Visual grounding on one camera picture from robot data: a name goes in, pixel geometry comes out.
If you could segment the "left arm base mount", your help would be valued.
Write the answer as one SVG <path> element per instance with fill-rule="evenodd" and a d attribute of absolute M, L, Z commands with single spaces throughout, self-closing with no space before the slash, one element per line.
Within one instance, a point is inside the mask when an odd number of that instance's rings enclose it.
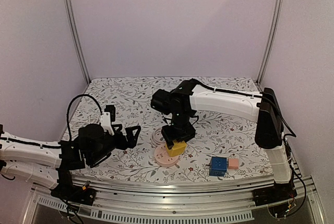
<path fill-rule="evenodd" d="M 96 190 L 86 181 L 83 185 L 74 185 L 68 170 L 56 169 L 58 173 L 57 185 L 51 190 L 51 195 L 64 201 L 92 206 L 96 198 Z"/>

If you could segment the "blue cube socket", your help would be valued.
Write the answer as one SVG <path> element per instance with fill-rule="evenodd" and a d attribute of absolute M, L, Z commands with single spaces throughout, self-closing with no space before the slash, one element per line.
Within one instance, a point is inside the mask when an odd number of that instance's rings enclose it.
<path fill-rule="evenodd" d="M 225 157 L 211 157 L 209 163 L 210 176 L 224 176 L 228 168 L 228 160 Z"/>

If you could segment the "pink round power strip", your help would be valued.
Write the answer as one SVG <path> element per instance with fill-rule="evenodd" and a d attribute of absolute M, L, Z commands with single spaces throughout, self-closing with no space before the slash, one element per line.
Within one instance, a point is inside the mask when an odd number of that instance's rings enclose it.
<path fill-rule="evenodd" d="M 154 150 L 154 159 L 156 163 L 162 167 L 172 167 L 179 161 L 179 156 L 170 157 L 164 144 L 160 144 Z"/>

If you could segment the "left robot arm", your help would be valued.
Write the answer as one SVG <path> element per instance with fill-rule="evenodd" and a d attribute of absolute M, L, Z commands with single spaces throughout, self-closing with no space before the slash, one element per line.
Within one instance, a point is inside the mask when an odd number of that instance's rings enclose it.
<path fill-rule="evenodd" d="M 74 140 L 59 142 L 25 139 L 1 131 L 1 175 L 57 188 L 66 200 L 72 200 L 78 190 L 71 183 L 71 171 L 97 167 L 115 149 L 136 147 L 140 130 L 140 126 L 133 126 L 122 132 L 120 124 L 110 129 L 88 124 L 79 129 Z"/>

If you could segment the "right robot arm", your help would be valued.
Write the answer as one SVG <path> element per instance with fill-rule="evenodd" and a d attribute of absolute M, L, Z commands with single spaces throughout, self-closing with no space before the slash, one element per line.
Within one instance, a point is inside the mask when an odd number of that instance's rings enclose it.
<path fill-rule="evenodd" d="M 281 201 L 289 194 L 288 183 L 293 172 L 283 143 L 287 123 L 272 89 L 248 93 L 209 87 L 197 79 L 190 79 L 182 81 L 171 91 L 157 90 L 150 105 L 156 111 L 172 116 L 170 124 L 163 126 L 161 131 L 168 149 L 195 137 L 190 118 L 197 111 L 230 114 L 255 122 L 255 143 L 266 151 L 276 183 L 270 190 L 270 197 Z"/>

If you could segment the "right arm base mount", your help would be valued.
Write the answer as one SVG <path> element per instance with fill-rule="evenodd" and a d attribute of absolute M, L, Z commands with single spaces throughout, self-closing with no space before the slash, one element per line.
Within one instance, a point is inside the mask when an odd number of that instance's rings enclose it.
<path fill-rule="evenodd" d="M 274 182 L 272 186 L 258 188 L 252 191 L 253 201 L 256 206 L 285 201 L 296 196 L 297 192 L 292 180 L 284 184 Z"/>

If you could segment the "yellow cube socket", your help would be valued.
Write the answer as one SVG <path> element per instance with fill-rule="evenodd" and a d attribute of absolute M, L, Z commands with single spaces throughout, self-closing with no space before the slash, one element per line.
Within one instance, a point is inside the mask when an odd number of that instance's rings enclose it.
<path fill-rule="evenodd" d="M 171 148 L 169 148 L 167 144 L 165 144 L 165 147 L 167 154 L 170 157 L 175 157 L 181 155 L 185 151 L 187 143 L 185 143 L 184 141 L 182 142 L 174 141 L 173 146 Z"/>

